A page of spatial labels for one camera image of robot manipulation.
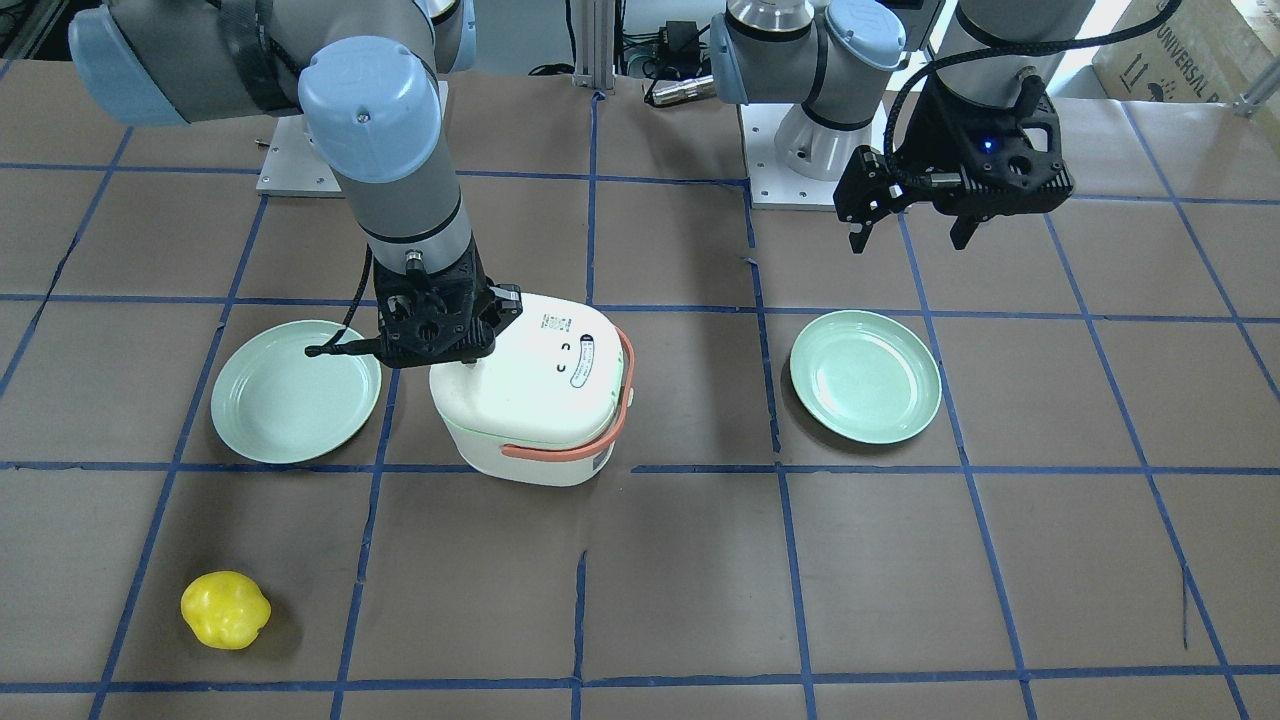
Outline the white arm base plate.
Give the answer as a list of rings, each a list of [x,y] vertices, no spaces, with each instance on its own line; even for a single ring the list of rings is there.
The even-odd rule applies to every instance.
[[[426,76],[355,85],[311,78],[279,120],[259,192],[344,197],[364,214],[447,213],[460,200],[442,101]]]
[[[867,123],[836,129],[800,102],[739,106],[753,204],[762,209],[831,211],[838,181],[860,146],[882,142],[890,94],[876,96]]]

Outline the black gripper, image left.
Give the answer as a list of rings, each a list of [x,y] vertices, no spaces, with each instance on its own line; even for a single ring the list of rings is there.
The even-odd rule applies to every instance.
[[[475,373],[524,311],[521,288],[493,283],[476,252],[435,273],[419,263],[403,274],[376,264],[376,359],[396,369],[460,363]]]

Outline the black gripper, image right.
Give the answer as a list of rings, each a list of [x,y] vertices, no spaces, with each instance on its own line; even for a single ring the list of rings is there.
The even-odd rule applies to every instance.
[[[914,202],[955,217],[950,242],[963,251],[993,217],[1041,214],[1062,205],[1074,179],[1061,152],[1059,115],[1034,72],[1015,78],[1009,108],[983,108],[928,79],[891,154],[855,147],[835,190],[854,254],[873,224]]]

